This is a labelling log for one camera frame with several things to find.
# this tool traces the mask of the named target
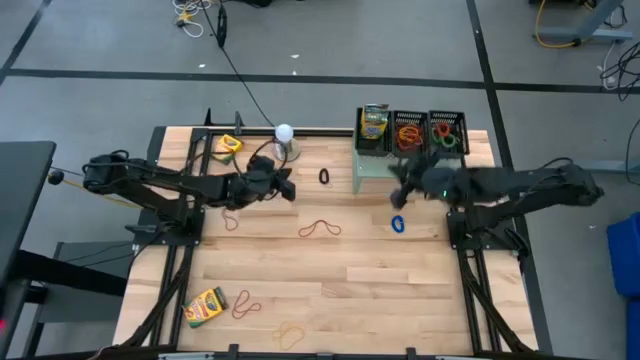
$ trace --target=gray floor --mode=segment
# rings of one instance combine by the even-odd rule
[[[599,84],[597,66],[607,44],[542,49],[531,38],[536,8],[526,1],[476,3],[496,82]],[[39,4],[0,0],[0,62]],[[159,4],[53,0],[13,68],[232,73],[208,32],[188,38],[171,24],[169,2]],[[226,7],[226,49],[244,74],[483,80],[465,0],[278,0],[260,10]],[[543,23],[575,23],[584,15],[576,6],[551,6]],[[628,28],[640,38],[640,5],[628,2],[627,16]],[[501,161],[484,90],[286,81],[249,86],[274,122],[294,126],[351,126],[355,108],[371,102],[464,111],[469,128],[489,131]],[[608,94],[501,91],[498,99],[518,169],[557,156],[622,159],[640,116],[637,96],[621,104]],[[231,121],[239,110],[247,124],[265,124],[237,82],[9,76],[0,86],[0,141],[53,140],[55,165],[79,169],[90,156],[119,148],[143,156],[154,126],[200,124],[208,107],[217,122]],[[640,155],[640,146],[632,154]],[[597,205],[547,209],[527,220],[554,352],[620,360],[624,301],[613,288],[605,229],[637,211],[640,191],[622,176],[596,180],[606,191]],[[51,256],[60,241],[126,241],[131,236],[123,225],[136,218],[134,210],[74,188],[45,186],[23,248]],[[34,311],[23,313],[12,356],[19,354]],[[114,327],[114,321],[47,326],[38,353],[101,347]]]

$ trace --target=blue rubber band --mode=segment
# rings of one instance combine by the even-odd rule
[[[400,215],[396,215],[391,219],[391,227],[395,232],[403,233],[404,232],[404,219]]]

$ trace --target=floor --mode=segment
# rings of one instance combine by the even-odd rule
[[[0,141],[53,140],[55,165],[79,169],[115,149],[143,156],[154,126],[201,124],[207,108],[217,122],[232,121],[238,110],[247,124],[265,125],[209,32],[187,37],[165,3],[0,0]],[[608,44],[539,47],[530,36],[536,8],[525,0],[225,7],[226,50],[276,123],[348,127],[355,108],[371,102],[464,111],[469,128],[489,131],[497,163],[527,169],[557,156],[622,159],[640,114],[637,95],[620,103],[598,90]],[[626,28],[640,34],[640,3],[626,7]],[[543,23],[576,23],[586,14],[549,6]],[[202,14],[196,20],[204,23]],[[548,347],[618,360],[625,358],[625,304],[613,288],[605,230],[637,211],[640,192],[622,176],[596,180],[606,196],[595,206],[550,208],[527,222]],[[23,248],[50,256],[60,241],[126,241],[123,225],[136,216],[73,188],[46,186]],[[33,312],[23,313],[25,324]],[[38,353],[95,349],[114,328],[112,321],[47,326]]]

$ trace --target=white ball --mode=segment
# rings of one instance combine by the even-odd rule
[[[283,143],[288,143],[293,139],[293,128],[287,124],[278,125],[276,127],[276,139]]]

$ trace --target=yellow cable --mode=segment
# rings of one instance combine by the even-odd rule
[[[544,4],[546,2],[547,2],[547,0],[542,0],[542,2],[540,3],[540,9],[538,10],[538,16],[536,17],[536,40],[538,40],[538,44],[540,44],[543,47],[546,47],[548,49],[566,49],[566,48],[574,47],[575,46],[574,42],[570,42],[570,43],[566,43],[566,44],[554,45],[554,44],[545,44],[542,41],[542,39],[540,39],[540,33],[539,33],[540,32],[540,18],[542,17],[542,9],[544,8]]]
[[[132,208],[132,209],[142,209],[142,206],[139,206],[139,205],[136,205],[136,204],[131,204],[131,203],[123,201],[123,200],[114,199],[114,198],[112,198],[110,196],[107,196],[107,195],[100,195],[100,194],[92,193],[91,191],[85,189],[84,186],[82,186],[82,185],[80,185],[78,183],[74,183],[73,181],[62,180],[62,182],[67,184],[67,185],[71,185],[71,186],[77,187],[78,189],[84,190],[84,191],[86,191],[88,193],[91,193],[91,194],[94,194],[94,195],[98,195],[98,196],[102,196],[105,200],[109,200],[109,201],[111,201],[113,203],[116,203],[116,204],[118,204],[120,206],[126,206],[126,207]]]

